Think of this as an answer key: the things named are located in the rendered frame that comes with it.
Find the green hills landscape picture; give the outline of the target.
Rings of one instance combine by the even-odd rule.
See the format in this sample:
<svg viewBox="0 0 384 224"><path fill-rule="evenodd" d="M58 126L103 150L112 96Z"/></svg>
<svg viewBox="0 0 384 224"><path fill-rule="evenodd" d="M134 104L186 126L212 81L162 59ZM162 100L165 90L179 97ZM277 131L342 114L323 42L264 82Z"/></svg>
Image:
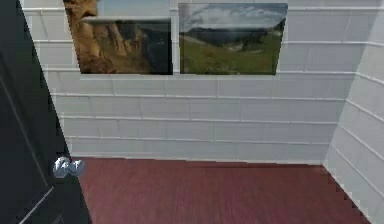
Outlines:
<svg viewBox="0 0 384 224"><path fill-rule="evenodd" d="M182 74L277 72L286 3L180 3L178 12Z"/></svg>

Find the silver round door knob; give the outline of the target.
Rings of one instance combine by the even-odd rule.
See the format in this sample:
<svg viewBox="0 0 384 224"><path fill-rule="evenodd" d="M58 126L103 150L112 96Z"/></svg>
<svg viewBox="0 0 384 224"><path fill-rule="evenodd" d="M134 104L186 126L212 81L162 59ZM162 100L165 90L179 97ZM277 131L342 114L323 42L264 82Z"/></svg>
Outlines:
<svg viewBox="0 0 384 224"><path fill-rule="evenodd" d="M86 164L83 160L70 160L67 157L59 157L53 165L53 174L56 178L65 178L67 175L81 176Z"/></svg>

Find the brown cliff landscape picture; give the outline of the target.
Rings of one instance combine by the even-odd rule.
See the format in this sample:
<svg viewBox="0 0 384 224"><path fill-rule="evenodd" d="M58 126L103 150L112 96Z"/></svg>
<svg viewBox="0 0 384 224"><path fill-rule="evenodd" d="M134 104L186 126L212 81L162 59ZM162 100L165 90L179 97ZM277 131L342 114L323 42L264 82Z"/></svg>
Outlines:
<svg viewBox="0 0 384 224"><path fill-rule="evenodd" d="M63 0L80 72L170 75L170 0Z"/></svg>

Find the black room door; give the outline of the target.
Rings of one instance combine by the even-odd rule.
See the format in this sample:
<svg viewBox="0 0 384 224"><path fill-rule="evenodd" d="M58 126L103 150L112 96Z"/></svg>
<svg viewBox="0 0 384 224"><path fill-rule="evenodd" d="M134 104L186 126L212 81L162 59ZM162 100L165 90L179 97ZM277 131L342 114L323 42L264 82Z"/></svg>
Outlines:
<svg viewBox="0 0 384 224"><path fill-rule="evenodd" d="M19 0L0 0L0 224L92 224Z"/></svg>

